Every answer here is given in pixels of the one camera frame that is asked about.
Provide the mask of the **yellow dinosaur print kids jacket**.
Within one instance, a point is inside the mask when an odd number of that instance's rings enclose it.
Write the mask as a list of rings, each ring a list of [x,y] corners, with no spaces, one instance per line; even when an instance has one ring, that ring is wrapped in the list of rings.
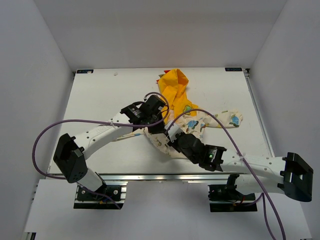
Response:
[[[168,100],[169,103],[169,114],[165,119],[166,124],[188,110],[199,108],[198,105],[192,103],[187,98],[186,88],[188,83],[188,78],[180,69],[177,68],[166,71],[165,74],[163,74],[157,81],[160,93]],[[221,113],[215,114],[214,116],[227,129],[238,128],[243,121],[243,115],[238,110],[225,110]],[[218,124],[212,117],[201,111],[188,112],[181,116],[175,123],[181,127],[186,134],[193,134],[200,140],[203,139],[206,128],[221,128],[220,124]],[[168,145],[169,141],[165,138],[164,134],[151,135],[146,127],[123,135],[116,140],[122,141],[140,135],[146,136],[160,152],[170,156],[171,158],[185,158],[182,153],[177,152]]]

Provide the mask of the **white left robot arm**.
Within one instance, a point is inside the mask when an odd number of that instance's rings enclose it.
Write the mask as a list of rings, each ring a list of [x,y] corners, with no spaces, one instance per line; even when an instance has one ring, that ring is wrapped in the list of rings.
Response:
[[[107,194],[107,185],[87,167],[87,159],[105,145],[137,129],[149,128],[153,133],[164,130],[162,111],[169,103],[162,95],[151,95],[142,103],[132,103],[120,110],[108,123],[75,136],[63,134],[53,155],[53,161],[68,183],[77,183],[99,200]]]

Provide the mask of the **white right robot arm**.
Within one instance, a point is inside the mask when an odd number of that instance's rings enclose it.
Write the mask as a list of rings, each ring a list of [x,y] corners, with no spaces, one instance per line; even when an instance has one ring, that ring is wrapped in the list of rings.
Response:
[[[272,193],[284,194],[299,202],[312,200],[314,170],[297,153],[288,152],[285,157],[241,157],[231,149],[204,144],[193,134],[173,133],[168,139],[169,146],[206,171],[257,175]]]

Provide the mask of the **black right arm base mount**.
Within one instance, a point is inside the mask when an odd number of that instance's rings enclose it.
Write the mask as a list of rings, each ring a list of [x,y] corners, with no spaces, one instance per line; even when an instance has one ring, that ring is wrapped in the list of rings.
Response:
[[[240,175],[205,174],[202,179],[208,186],[208,199],[212,213],[256,212],[258,197],[254,193],[242,194],[237,190]]]

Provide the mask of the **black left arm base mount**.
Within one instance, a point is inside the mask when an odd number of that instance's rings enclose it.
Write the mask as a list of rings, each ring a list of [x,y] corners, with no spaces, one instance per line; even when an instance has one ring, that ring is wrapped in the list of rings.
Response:
[[[125,181],[106,181],[105,188],[96,192],[78,184],[73,208],[81,210],[121,210],[126,199],[127,184]]]

